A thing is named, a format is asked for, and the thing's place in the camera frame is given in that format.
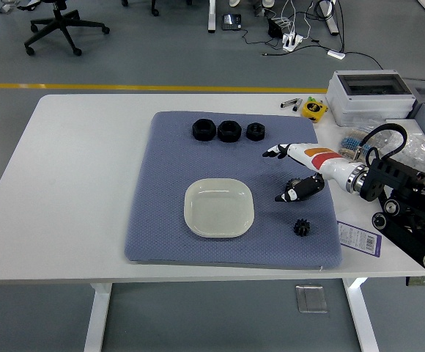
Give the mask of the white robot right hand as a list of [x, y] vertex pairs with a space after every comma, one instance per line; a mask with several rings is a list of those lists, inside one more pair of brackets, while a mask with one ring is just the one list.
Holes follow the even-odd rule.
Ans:
[[288, 183], [276, 202], [297, 202], [308, 199], [325, 187], [326, 180], [335, 180], [341, 189], [355, 192], [357, 177], [365, 170], [363, 164], [347, 160], [339, 153], [318, 144], [277, 144], [263, 153], [264, 157], [282, 159], [286, 156], [314, 171], [314, 175]]

